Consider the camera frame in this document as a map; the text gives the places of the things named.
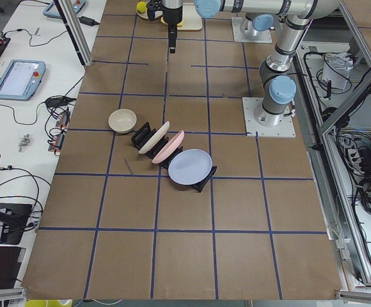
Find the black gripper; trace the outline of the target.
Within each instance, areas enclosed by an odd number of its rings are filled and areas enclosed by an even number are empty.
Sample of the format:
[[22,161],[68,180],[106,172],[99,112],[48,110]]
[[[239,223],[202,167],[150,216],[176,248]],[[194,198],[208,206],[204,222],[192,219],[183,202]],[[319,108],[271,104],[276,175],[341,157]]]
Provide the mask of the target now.
[[176,52],[177,24],[182,21],[183,0],[162,0],[162,14],[168,24],[168,41],[170,53]]

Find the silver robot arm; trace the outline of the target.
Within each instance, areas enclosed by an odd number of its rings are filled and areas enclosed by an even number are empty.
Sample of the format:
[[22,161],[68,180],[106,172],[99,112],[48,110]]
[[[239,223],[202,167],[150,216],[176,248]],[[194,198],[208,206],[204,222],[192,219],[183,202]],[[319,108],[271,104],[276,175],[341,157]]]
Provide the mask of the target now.
[[265,95],[260,106],[255,109],[255,119],[264,127],[279,125],[284,119],[286,107],[296,95],[296,83],[287,72],[310,23],[309,17],[287,16],[274,52],[260,66]]
[[[338,8],[340,1],[194,1],[197,14],[209,19],[219,12],[270,13],[286,16],[281,35],[275,45],[275,52],[281,56],[291,56],[308,30],[313,19],[319,19]],[[168,24],[169,49],[175,52],[177,24],[182,21],[182,1],[149,1],[148,18],[161,11]]]

